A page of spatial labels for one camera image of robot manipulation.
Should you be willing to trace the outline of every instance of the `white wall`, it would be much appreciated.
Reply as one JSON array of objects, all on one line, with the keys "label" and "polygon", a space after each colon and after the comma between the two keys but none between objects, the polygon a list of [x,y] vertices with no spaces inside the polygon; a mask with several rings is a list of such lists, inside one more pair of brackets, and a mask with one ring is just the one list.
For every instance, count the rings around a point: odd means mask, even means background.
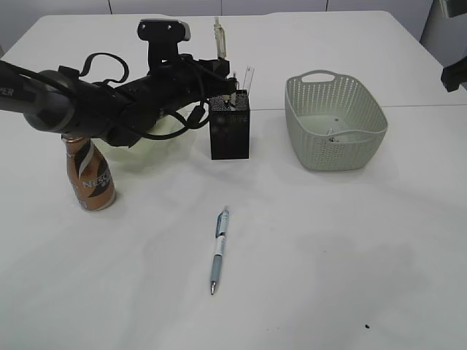
[{"label": "white wall", "polygon": [[0,45],[7,51],[42,16],[110,13],[107,0],[1,0]]},{"label": "white wall", "polygon": [[223,15],[265,15],[273,12],[326,11],[327,0],[222,0]]},{"label": "white wall", "polygon": [[220,0],[110,0],[112,13],[220,16]]},{"label": "white wall", "polygon": [[443,66],[459,61],[467,55],[467,14],[445,18],[436,0],[421,43]]},{"label": "white wall", "polygon": [[329,0],[329,11],[381,9],[390,12],[420,40],[433,0]]}]

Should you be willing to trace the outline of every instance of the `pen grip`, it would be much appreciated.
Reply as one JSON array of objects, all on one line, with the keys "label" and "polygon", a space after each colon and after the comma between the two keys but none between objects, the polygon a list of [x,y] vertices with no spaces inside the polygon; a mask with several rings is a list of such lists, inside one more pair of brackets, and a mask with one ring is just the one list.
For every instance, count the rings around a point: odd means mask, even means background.
[{"label": "pen grip", "polygon": [[221,265],[222,265],[222,256],[215,255],[214,259],[212,260],[211,282],[219,281]]}]

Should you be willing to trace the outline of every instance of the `basket handle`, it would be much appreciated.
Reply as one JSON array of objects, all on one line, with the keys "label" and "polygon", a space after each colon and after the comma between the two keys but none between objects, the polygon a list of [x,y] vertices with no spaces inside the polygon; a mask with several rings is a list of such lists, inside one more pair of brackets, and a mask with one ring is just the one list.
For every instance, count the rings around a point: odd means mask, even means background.
[{"label": "basket handle", "polygon": [[332,82],[335,80],[335,78],[339,77],[340,74],[337,74],[337,73],[334,73],[333,71],[326,71],[325,69],[318,69],[316,71],[308,71],[307,73],[303,73],[301,75],[298,75],[296,77],[294,77],[295,79],[300,79],[302,83],[304,84],[309,84],[307,82],[304,82],[304,77],[308,77],[309,75],[313,75],[313,74],[327,74],[327,75],[331,75],[332,77],[334,77],[332,80],[329,80],[328,82]]},{"label": "basket handle", "polygon": [[371,136],[380,133],[379,131],[363,131],[363,130],[346,130],[346,131],[339,131],[337,133],[330,133],[328,136],[336,137],[336,136],[344,136],[344,135],[360,135],[360,136],[367,136],[365,139],[361,139],[360,141],[356,142],[342,142],[343,144],[359,144],[363,142],[367,142]]}]

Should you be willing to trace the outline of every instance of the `pen clip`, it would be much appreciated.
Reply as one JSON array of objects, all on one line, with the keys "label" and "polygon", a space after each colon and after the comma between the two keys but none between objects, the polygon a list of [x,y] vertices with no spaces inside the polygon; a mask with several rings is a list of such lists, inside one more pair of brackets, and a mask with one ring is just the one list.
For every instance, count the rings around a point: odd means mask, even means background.
[{"label": "pen clip", "polygon": [[217,217],[217,224],[216,224],[216,238],[219,237],[219,228],[220,228],[220,220],[221,215]]}]

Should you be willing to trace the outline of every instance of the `black cable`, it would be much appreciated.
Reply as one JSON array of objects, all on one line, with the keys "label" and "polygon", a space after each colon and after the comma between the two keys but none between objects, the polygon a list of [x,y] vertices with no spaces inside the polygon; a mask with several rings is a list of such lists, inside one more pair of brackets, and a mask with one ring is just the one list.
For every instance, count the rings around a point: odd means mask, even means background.
[{"label": "black cable", "polygon": [[89,55],[85,60],[84,66],[82,67],[82,71],[80,72],[80,77],[85,77],[86,75],[88,75],[88,73],[90,71],[90,66],[91,66],[91,64],[93,62],[93,59],[96,56],[100,56],[100,55],[109,56],[109,57],[115,59],[123,67],[123,76],[122,76],[122,78],[120,80],[105,79],[102,82],[103,84],[107,85],[109,82],[115,82],[117,84],[121,84],[121,83],[125,82],[128,79],[128,77],[130,75],[130,69],[128,67],[128,64],[121,57],[118,57],[117,55],[114,55],[114,54],[108,53],[108,52],[95,52],[92,55]]}]

